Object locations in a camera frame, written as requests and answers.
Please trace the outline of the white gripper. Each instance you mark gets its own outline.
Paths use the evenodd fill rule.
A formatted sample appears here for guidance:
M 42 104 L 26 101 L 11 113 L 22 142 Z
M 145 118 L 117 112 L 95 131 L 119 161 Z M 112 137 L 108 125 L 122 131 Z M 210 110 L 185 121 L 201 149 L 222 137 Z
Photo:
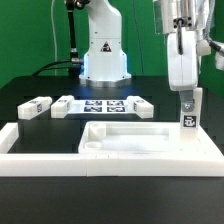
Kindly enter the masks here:
M 184 27 L 167 38 L 168 80 L 172 91 L 180 91 L 183 112 L 194 110 L 193 89 L 198 84 L 196 32 Z

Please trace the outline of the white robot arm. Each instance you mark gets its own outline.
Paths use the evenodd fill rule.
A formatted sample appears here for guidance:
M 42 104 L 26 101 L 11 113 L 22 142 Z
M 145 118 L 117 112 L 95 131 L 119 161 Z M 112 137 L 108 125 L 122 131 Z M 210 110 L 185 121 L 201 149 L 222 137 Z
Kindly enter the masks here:
M 215 0 L 153 0 L 156 31 L 167 36 L 169 86 L 180 94 L 184 112 L 195 108 L 201 58 L 216 52 L 216 68 L 224 70 L 224 43 L 210 37 Z M 131 78 L 121 48 L 121 14 L 108 0 L 90 0 L 89 50 L 80 79 L 97 87 Z

